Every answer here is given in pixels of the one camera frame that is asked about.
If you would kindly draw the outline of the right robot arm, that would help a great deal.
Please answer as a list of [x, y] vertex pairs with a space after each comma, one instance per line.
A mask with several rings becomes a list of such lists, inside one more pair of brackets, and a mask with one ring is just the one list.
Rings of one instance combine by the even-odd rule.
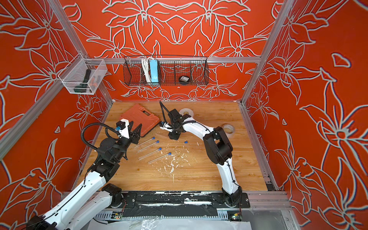
[[163, 121], [160, 128], [168, 131], [168, 137], [179, 140], [180, 135], [189, 132], [204, 142], [208, 158], [217, 166], [222, 181], [223, 202], [229, 207], [241, 204], [242, 187], [238, 184], [232, 165], [231, 145], [224, 129], [208, 127], [191, 117], [182, 115], [176, 109], [168, 110], [162, 102], [160, 108]]

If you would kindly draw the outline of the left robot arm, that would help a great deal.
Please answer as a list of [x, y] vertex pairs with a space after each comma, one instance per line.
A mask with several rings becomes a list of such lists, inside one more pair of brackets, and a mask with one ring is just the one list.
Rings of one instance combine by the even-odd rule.
[[[33, 216], [26, 224], [27, 230], [80, 230], [103, 209], [123, 205], [122, 190], [109, 181], [120, 167], [121, 159], [127, 159], [131, 144], [138, 144], [142, 125], [122, 119], [116, 127], [104, 123], [91, 123], [81, 131], [81, 139], [87, 147], [97, 152], [97, 158], [88, 168], [83, 181], [60, 203], [42, 216]], [[99, 147], [89, 143], [85, 131], [92, 126], [105, 128], [106, 139]]]

